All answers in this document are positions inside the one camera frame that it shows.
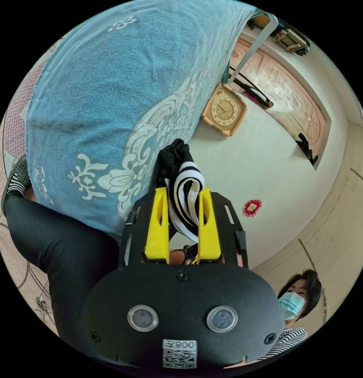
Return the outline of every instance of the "black and white striped fabric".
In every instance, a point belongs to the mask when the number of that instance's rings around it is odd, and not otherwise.
[[[175,229],[198,242],[199,193],[205,180],[195,163],[186,161],[174,180],[166,179],[169,219]]]
[[[12,191],[19,193],[21,197],[24,197],[26,191],[25,186],[20,182],[16,172],[13,174],[11,181],[8,184],[7,193]]]
[[[283,330],[281,336],[274,344],[273,348],[264,357],[259,360],[264,360],[282,352],[287,351],[290,348],[300,344],[307,337],[307,330],[304,328],[292,328],[289,330]]]
[[[198,242],[199,193],[205,188],[204,176],[181,139],[159,152],[157,186],[166,186],[168,217],[174,229]]]

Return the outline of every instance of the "gold clock frame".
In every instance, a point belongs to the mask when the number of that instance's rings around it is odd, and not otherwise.
[[[219,124],[215,123],[212,120],[213,117],[212,117],[212,114],[211,114],[211,105],[212,105],[214,99],[217,97],[218,92],[221,89],[225,89],[226,91],[230,92],[233,96],[235,96],[238,99],[238,101],[240,102],[241,106],[243,107],[243,111],[242,111],[240,117],[236,120],[235,123],[233,123],[233,127],[230,130],[223,129]],[[218,130],[221,134],[226,135],[228,137],[231,137],[231,136],[234,135],[235,131],[238,129],[239,125],[242,123],[246,112],[247,112],[247,105],[246,105],[245,101],[243,100],[243,98],[241,98],[240,95],[238,95],[232,88],[228,87],[227,85],[218,84],[217,87],[214,89],[214,92],[210,96],[209,101],[206,103],[206,106],[205,106],[205,108],[204,108],[204,110],[201,114],[201,118],[206,124],[208,124],[209,126],[212,126],[216,130]]]

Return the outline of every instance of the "black pants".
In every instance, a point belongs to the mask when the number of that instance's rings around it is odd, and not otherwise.
[[[17,250],[48,275],[60,338],[98,357],[84,336],[79,317],[90,290],[117,268],[117,243],[101,231],[15,195],[7,198],[5,211]]]

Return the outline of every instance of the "camera lens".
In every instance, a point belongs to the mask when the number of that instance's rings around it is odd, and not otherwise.
[[[127,321],[137,331],[150,332],[158,326],[159,319],[154,309],[145,305],[131,308],[127,314]]]
[[[238,322],[238,314],[228,306],[219,306],[211,310],[208,314],[206,324],[213,332],[228,332],[232,330]]]

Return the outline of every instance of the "face mask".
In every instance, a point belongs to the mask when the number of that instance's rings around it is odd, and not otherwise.
[[[306,301],[298,294],[288,292],[285,293],[278,302],[282,309],[283,319],[290,320],[299,314],[299,311],[302,309]]]

